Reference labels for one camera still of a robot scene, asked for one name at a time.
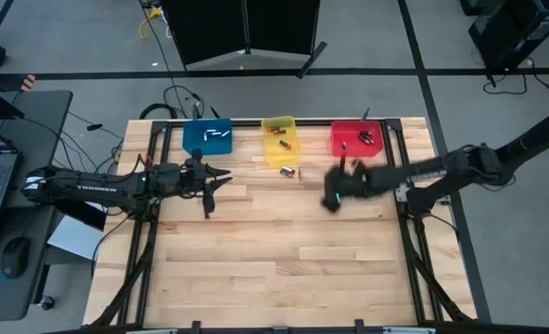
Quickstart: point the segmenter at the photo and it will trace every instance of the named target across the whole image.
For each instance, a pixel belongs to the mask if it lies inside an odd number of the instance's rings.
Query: plastic bin
[[[269,127],[279,127],[286,132],[281,135],[268,132]],[[264,138],[264,151],[266,153],[266,162],[273,168],[283,166],[293,167],[300,163],[300,140],[297,137],[297,128],[295,119],[291,116],[274,117],[262,120],[262,136]],[[280,141],[291,145],[286,148],[280,144]]]
[[[370,133],[374,140],[373,145],[367,145],[359,134],[362,131]],[[384,149],[382,139],[382,128],[376,121],[336,121],[332,122],[330,141],[332,143],[332,155],[341,157],[375,157]],[[342,143],[347,143],[347,150],[344,150]]]
[[[210,129],[221,133],[231,132],[223,138],[208,136],[205,141],[204,133]],[[233,135],[233,126],[229,119],[189,121],[184,123],[182,147],[189,154],[197,148],[202,150],[203,155],[229,154],[233,151]]]

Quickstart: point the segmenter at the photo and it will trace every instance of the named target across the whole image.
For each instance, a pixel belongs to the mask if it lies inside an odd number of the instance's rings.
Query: wooden tabletop
[[[119,173],[129,173],[137,154],[146,153],[150,126],[129,122]],[[424,118],[404,118],[402,126],[411,161],[434,156]],[[329,131],[298,127],[301,179],[287,179],[266,164],[260,128],[236,128],[232,154],[204,158],[234,177],[215,193],[211,219],[204,220],[197,199],[162,202],[145,328],[190,328],[193,320],[204,328],[348,327],[358,318],[367,326],[416,323],[392,194],[343,199],[338,214],[320,205],[324,174],[338,163],[329,154]],[[187,157],[176,129],[168,160]],[[365,162],[386,164],[386,155]],[[451,222],[448,207],[437,205],[433,213]],[[122,219],[108,217],[106,232]],[[424,222],[436,278],[474,317],[454,231],[433,218]],[[122,284],[132,232],[126,222],[101,245],[85,324]],[[138,286],[133,291],[131,321]]]

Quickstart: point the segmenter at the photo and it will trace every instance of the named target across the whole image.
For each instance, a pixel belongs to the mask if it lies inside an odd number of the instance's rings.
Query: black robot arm
[[[442,157],[402,167],[366,167],[354,161],[352,174],[345,172],[344,159],[325,176],[322,204],[330,211],[340,208],[340,198],[371,198],[400,184],[440,178],[426,188],[413,187],[406,193],[409,211],[417,216],[430,212],[435,201],[471,185],[505,186],[526,161],[549,148],[549,117],[501,148],[485,144],[464,146]]]
[[[27,199],[42,204],[88,201],[119,207],[129,216],[144,220],[150,218],[149,206],[153,199],[202,198],[205,216],[209,218],[209,213],[214,211],[213,192],[231,177],[217,179],[230,172],[202,164],[201,159],[200,151],[196,151],[183,165],[162,163],[123,176],[47,166],[28,173],[22,192]]]

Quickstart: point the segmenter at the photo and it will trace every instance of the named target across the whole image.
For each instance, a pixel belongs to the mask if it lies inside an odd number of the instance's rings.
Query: blue bin
[[[230,131],[230,133],[224,138],[208,136],[205,141],[204,134],[210,129],[221,133]],[[229,154],[233,151],[233,134],[230,119],[185,122],[182,147],[188,154],[192,154],[192,151],[197,148],[202,150],[203,155]]]

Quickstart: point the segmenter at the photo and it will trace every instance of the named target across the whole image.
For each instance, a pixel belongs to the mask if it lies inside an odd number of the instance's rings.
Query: gray carpet
[[[479,68],[467,28],[473,21],[456,0],[407,0],[425,66]],[[0,73],[165,71],[156,41],[138,37],[142,13],[135,0],[16,1],[0,29],[8,62]],[[165,25],[154,24],[172,70],[181,70]],[[329,43],[316,68],[411,69],[414,62],[396,0],[323,0],[318,40]],[[532,55],[549,67],[549,40]],[[289,55],[229,55],[199,70],[298,68],[304,58]],[[543,77],[549,82],[549,76]],[[524,96],[489,96],[477,77],[430,77],[448,148],[487,142],[502,145],[549,114],[549,90],[529,77]],[[426,116],[414,76],[308,76],[178,80],[203,95],[224,117],[275,115]],[[518,90],[511,77],[498,89]],[[161,102],[167,79],[38,81],[36,90],[69,89],[71,111],[120,134],[129,119]],[[158,112],[154,117],[165,117]],[[72,117],[65,131],[100,162],[115,138],[86,132]],[[57,157],[63,161],[63,155]],[[462,193],[482,283],[496,323],[549,326],[549,152],[517,173],[517,182],[491,193],[472,186]],[[23,320],[0,323],[0,333],[40,333],[77,328],[90,278],[87,265],[53,267],[46,294],[57,307],[33,306]]]

